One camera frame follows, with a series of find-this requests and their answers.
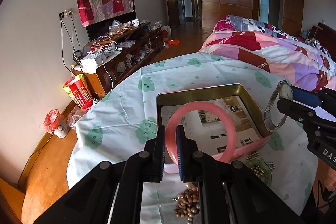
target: pink bangle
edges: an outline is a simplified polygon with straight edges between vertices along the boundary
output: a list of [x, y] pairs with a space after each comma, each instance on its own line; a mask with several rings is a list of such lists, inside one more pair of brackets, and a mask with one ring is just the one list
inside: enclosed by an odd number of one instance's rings
[[169, 153], [169, 156], [173, 160], [174, 163], [178, 165], [177, 160], [177, 148], [176, 148], [176, 127], [179, 124], [180, 120], [184, 115], [188, 112], [194, 110], [204, 110], [207, 112], [211, 112], [216, 115], [221, 122], [224, 124], [227, 134], [227, 145], [226, 149], [223, 153], [214, 155], [213, 158], [215, 160], [219, 160], [221, 162], [228, 163], [236, 148], [236, 129], [233, 124], [230, 116], [217, 105], [214, 105], [209, 102], [204, 101], [196, 101], [190, 102], [182, 107], [180, 107], [177, 111], [174, 112], [172, 117], [169, 119], [167, 127], [166, 127], [166, 147]]

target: white mug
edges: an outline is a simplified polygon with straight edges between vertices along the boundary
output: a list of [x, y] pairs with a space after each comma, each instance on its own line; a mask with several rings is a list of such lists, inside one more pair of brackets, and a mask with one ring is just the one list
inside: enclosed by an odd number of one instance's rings
[[140, 25], [139, 19], [138, 18], [137, 19], [133, 19], [132, 20], [132, 24], [133, 24], [134, 27], [139, 27], [139, 25]]

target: electrical socket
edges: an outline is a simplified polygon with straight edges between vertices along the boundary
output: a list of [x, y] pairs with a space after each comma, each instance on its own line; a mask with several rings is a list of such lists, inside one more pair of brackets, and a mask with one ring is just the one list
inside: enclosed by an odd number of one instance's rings
[[71, 15], [72, 15], [72, 9], [71, 8], [64, 11], [64, 16], [65, 17], [69, 17]]

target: tablecloth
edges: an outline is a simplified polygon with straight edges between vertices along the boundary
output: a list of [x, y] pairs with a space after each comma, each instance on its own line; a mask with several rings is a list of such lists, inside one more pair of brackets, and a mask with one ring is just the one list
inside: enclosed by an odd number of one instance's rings
[[[158, 94], [240, 83], [264, 110], [280, 80], [248, 63], [202, 52], [139, 69], [76, 123], [78, 141], [67, 169], [69, 187], [101, 161], [124, 161], [155, 138]], [[279, 121], [281, 116], [274, 110], [272, 119]], [[288, 118], [259, 151], [263, 160], [276, 166], [270, 188], [298, 215], [310, 195], [318, 162], [307, 144], [302, 126]], [[185, 187], [178, 174], [164, 173], [161, 183], [145, 183], [141, 223], [185, 223], [173, 214], [176, 202], [172, 200]]]

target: red and white cloth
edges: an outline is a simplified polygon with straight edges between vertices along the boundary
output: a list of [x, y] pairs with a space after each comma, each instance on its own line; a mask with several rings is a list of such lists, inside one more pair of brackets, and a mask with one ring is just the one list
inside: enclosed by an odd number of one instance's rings
[[83, 27], [133, 12], [133, 0], [77, 0]]

